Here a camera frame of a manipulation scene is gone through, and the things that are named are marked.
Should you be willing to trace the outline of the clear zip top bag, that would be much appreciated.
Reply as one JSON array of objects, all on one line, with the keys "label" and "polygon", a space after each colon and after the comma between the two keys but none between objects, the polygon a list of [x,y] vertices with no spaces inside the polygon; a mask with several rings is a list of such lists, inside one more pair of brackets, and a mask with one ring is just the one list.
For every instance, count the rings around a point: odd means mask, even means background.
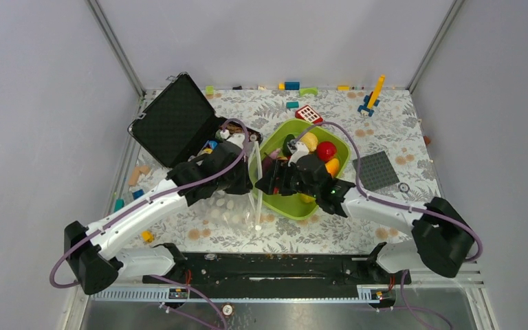
[{"label": "clear zip top bag", "polygon": [[[257,141],[247,144],[247,172],[243,176],[251,184],[262,178],[263,169]],[[260,232],[263,193],[255,187],[245,195],[217,191],[208,199],[197,202],[192,209],[205,220],[244,233]]]}]

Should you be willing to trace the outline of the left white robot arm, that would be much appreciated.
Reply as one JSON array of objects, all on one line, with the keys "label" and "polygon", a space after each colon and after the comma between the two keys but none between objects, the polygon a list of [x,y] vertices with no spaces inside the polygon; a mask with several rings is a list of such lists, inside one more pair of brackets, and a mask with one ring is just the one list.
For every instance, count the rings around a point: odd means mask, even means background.
[{"label": "left white robot arm", "polygon": [[154,223],[177,214],[217,191],[244,195],[251,191],[245,144],[234,135],[199,161],[182,162],[149,192],[105,218],[65,228],[65,252],[76,283],[85,294],[101,292],[118,279],[163,276],[180,281],[185,263],[168,247],[128,248],[127,244]]}]

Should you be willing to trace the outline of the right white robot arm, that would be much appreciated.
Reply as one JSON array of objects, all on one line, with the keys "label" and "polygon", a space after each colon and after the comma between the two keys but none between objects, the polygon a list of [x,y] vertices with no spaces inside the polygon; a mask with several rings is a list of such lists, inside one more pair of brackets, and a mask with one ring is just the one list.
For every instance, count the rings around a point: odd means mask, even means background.
[{"label": "right white robot arm", "polygon": [[472,229],[445,199],[420,204],[367,192],[332,177],[312,155],[296,162],[276,160],[255,186],[266,195],[304,194],[327,214],[373,221],[410,236],[373,250],[366,272],[376,283],[418,267],[454,278],[476,242]]}]

